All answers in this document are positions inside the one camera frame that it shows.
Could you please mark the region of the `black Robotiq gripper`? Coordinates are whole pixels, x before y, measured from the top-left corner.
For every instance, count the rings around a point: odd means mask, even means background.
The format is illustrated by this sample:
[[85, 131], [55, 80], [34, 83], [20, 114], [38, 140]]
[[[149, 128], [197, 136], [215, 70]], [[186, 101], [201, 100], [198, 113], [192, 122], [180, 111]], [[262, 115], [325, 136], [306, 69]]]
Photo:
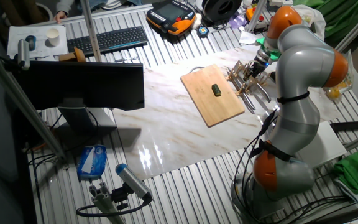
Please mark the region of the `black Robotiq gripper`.
[[256, 77], [260, 73], [262, 73], [268, 66], [270, 65], [269, 61], [264, 59], [263, 57], [255, 56], [254, 62], [251, 66], [251, 70], [247, 70], [244, 72], [243, 80], [247, 82], [249, 77]]

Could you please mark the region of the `person's bare hand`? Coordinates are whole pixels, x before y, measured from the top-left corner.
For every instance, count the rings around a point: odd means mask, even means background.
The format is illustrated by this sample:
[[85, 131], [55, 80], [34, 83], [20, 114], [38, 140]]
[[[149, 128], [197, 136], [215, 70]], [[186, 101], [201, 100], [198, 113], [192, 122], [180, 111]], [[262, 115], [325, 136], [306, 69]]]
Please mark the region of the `person's bare hand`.
[[58, 11], [55, 15], [55, 17], [53, 18], [58, 24], [60, 24], [62, 22], [62, 19], [66, 19], [67, 18], [67, 13], [64, 11]]

